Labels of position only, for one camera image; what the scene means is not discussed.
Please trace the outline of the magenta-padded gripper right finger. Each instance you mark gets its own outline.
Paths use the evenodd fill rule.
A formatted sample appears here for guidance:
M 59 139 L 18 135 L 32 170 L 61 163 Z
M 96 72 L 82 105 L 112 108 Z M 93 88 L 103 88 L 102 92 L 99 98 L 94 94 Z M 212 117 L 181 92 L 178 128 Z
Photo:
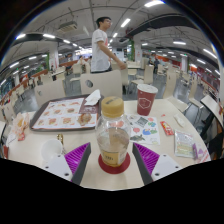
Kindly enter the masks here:
M 140 144 L 134 143 L 132 152 L 145 185 L 182 169 L 168 154 L 159 155 Z

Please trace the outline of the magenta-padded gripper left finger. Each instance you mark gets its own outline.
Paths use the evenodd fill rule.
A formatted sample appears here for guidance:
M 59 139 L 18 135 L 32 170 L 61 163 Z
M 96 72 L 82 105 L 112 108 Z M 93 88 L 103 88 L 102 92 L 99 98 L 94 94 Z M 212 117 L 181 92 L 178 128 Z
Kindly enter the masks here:
M 90 143 L 81 145 L 65 155 L 54 153 L 43 165 L 43 169 L 79 185 L 82 181 L 90 154 Z

